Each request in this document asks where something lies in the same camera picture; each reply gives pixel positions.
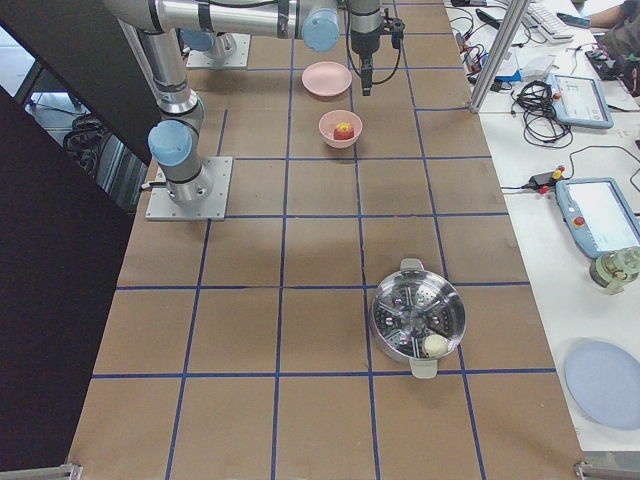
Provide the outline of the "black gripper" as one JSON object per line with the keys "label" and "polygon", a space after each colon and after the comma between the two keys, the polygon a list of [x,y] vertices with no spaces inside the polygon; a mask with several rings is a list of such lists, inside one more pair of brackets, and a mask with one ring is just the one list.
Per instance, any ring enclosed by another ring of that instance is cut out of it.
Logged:
{"label": "black gripper", "polygon": [[370,96],[373,86],[373,55],[380,48],[382,36],[391,37],[391,45],[397,50],[397,60],[404,41],[404,22],[394,17],[349,17],[348,33],[351,52],[359,59],[362,95]]}

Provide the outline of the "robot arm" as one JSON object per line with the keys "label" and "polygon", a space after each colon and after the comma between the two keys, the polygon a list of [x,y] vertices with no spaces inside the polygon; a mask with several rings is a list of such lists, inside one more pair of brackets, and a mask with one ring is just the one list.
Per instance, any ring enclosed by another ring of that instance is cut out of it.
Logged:
{"label": "robot arm", "polygon": [[189,86],[177,33],[161,24],[158,1],[107,1],[105,6],[138,38],[139,63],[151,78],[161,115],[147,143],[164,174],[167,195],[179,204],[196,202],[211,183],[197,153],[204,107]]}
{"label": "robot arm", "polygon": [[345,38],[347,57],[364,96],[389,81],[374,79],[374,54],[387,36],[396,55],[404,43],[404,22],[391,17],[379,1],[151,1],[150,17],[158,31],[181,29],[207,33],[242,33],[297,39],[318,53]]}

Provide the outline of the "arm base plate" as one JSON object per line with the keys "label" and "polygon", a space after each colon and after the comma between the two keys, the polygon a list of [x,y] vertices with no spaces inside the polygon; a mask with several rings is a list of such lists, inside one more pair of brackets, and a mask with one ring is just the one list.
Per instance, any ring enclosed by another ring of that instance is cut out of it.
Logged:
{"label": "arm base plate", "polygon": [[150,221],[223,221],[232,178],[232,157],[203,157],[197,177],[188,183],[169,181],[157,169],[145,218]]}
{"label": "arm base plate", "polygon": [[224,33],[214,35],[183,35],[190,51],[186,60],[188,69],[242,70],[248,66],[251,36]]}

